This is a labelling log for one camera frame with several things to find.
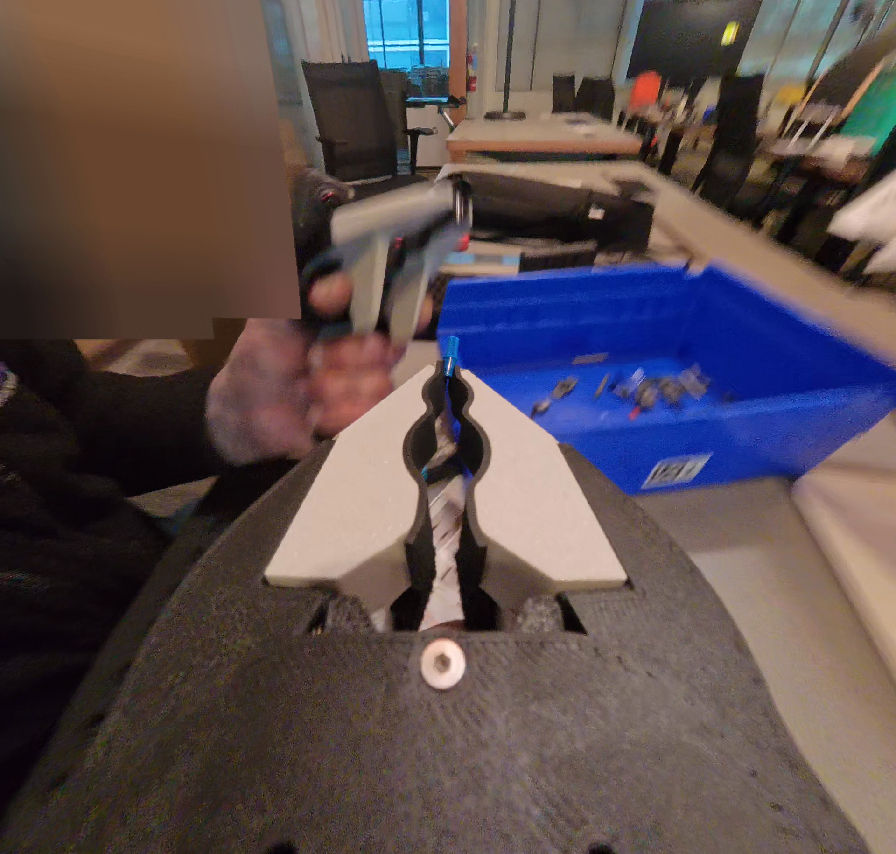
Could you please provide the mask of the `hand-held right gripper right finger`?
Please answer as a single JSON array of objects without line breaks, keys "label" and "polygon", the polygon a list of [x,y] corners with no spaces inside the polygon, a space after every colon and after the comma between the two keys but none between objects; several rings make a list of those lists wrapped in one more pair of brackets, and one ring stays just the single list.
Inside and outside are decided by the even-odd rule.
[{"label": "hand-held right gripper right finger", "polygon": [[468,369],[454,369],[448,400],[467,476],[455,556],[467,629],[499,629],[532,599],[624,587],[554,436]]}]

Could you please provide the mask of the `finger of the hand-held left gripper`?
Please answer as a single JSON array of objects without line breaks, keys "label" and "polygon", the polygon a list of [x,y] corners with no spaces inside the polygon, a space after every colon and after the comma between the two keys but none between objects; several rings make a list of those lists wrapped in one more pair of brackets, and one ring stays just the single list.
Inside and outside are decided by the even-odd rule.
[{"label": "finger of the hand-held left gripper", "polygon": [[465,179],[424,180],[338,207],[330,242],[348,245],[375,233],[391,238],[431,236],[444,228],[469,227],[472,190]]},{"label": "finger of the hand-held left gripper", "polygon": [[469,244],[469,228],[442,226],[405,232],[395,239],[397,269],[387,297],[388,333],[393,343],[409,343],[417,334],[431,280],[447,258]]}]

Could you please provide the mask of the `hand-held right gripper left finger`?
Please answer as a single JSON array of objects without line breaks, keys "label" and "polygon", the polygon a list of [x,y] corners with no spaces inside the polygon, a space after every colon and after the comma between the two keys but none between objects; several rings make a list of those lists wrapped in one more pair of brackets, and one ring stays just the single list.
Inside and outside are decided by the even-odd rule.
[{"label": "hand-held right gripper left finger", "polygon": [[334,438],[268,584],[335,591],[386,609],[395,629],[420,628],[435,580],[427,466],[444,402],[442,367],[427,367]]}]

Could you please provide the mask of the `small building parts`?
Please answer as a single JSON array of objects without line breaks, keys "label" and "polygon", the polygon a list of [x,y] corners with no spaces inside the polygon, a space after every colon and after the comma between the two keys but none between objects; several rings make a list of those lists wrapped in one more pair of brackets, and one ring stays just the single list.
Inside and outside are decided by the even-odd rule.
[{"label": "small building parts", "polygon": [[[607,354],[594,357],[577,357],[575,366],[595,364]],[[569,399],[584,384],[580,375],[567,375],[554,382],[546,397],[535,400],[529,410],[532,420],[541,419],[555,404]],[[687,403],[702,403],[708,400],[714,386],[713,379],[706,374],[699,363],[685,366],[677,371],[649,374],[645,367],[637,367],[632,372],[614,373],[607,371],[595,384],[591,399],[613,398],[630,404],[628,418],[635,420],[643,414],[664,408],[671,412],[682,412]]]}]

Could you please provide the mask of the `blue plastic bin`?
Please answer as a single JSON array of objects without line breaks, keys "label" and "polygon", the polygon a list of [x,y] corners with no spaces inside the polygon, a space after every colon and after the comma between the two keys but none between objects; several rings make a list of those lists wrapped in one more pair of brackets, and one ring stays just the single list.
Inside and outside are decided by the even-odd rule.
[{"label": "blue plastic bin", "polygon": [[[436,339],[529,417],[554,382],[584,384],[538,425],[630,495],[796,479],[894,410],[894,368],[717,269],[564,269],[456,279]],[[607,354],[602,365],[577,357]],[[605,372],[699,363],[708,400],[629,420],[630,404],[591,399]]]}]

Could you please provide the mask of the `person's left forearm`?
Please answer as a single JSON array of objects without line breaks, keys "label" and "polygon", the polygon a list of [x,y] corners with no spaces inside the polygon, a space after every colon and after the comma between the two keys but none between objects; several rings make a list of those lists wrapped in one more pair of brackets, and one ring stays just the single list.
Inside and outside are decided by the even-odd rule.
[{"label": "person's left forearm", "polygon": [[1,343],[2,463],[23,477],[108,479],[126,496],[219,474],[206,401],[214,371],[92,369],[72,341]]}]

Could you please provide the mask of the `person's left hand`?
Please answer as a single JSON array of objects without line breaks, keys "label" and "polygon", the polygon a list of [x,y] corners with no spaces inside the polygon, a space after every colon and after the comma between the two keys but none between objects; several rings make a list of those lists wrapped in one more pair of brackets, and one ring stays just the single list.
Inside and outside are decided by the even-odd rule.
[{"label": "person's left hand", "polygon": [[207,393],[210,443],[232,466],[303,459],[392,393],[406,349],[383,333],[321,341],[301,319],[247,320]]}]

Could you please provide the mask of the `clear sticker sheet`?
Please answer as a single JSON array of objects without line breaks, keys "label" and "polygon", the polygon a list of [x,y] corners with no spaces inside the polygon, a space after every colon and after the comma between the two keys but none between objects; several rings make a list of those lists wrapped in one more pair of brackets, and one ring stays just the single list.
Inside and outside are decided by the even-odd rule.
[{"label": "clear sticker sheet", "polygon": [[463,626],[457,554],[461,544],[467,474],[458,454],[458,426],[446,411],[435,421],[435,452],[423,470],[434,546],[435,577],[420,624]]}]

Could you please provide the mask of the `black office chair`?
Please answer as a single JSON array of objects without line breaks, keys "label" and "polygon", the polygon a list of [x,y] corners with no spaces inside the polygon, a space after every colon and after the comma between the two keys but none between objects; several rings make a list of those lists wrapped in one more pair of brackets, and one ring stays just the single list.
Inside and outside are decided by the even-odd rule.
[{"label": "black office chair", "polygon": [[435,130],[409,125],[406,74],[383,71],[375,61],[304,60],[301,67],[329,176],[362,188],[423,181],[419,140]]},{"label": "black office chair", "polygon": [[711,149],[691,189],[720,209],[733,205],[753,165],[764,83],[763,73],[721,79]]}]

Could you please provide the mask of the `black fabric case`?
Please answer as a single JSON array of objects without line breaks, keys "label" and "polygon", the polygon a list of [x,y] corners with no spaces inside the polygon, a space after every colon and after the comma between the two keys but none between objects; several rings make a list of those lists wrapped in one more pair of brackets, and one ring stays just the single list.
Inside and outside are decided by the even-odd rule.
[{"label": "black fabric case", "polygon": [[611,179],[605,190],[477,170],[460,177],[471,190],[477,233],[563,244],[593,241],[621,253],[648,248],[656,198],[640,181]]}]

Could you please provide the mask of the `wooden table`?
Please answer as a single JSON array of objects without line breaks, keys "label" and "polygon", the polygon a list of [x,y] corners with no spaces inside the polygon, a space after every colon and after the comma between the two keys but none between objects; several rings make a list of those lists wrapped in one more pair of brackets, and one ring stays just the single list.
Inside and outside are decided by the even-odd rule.
[{"label": "wooden table", "polygon": [[453,162],[495,154],[637,157],[641,137],[589,113],[549,113],[540,118],[465,119],[446,139]]}]

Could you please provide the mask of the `black wall screen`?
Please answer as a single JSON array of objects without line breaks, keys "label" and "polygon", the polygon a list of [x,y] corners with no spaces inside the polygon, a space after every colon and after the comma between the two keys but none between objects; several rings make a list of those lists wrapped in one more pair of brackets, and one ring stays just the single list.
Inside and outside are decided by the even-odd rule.
[{"label": "black wall screen", "polygon": [[645,0],[625,77],[668,85],[734,75],[763,0]]}]

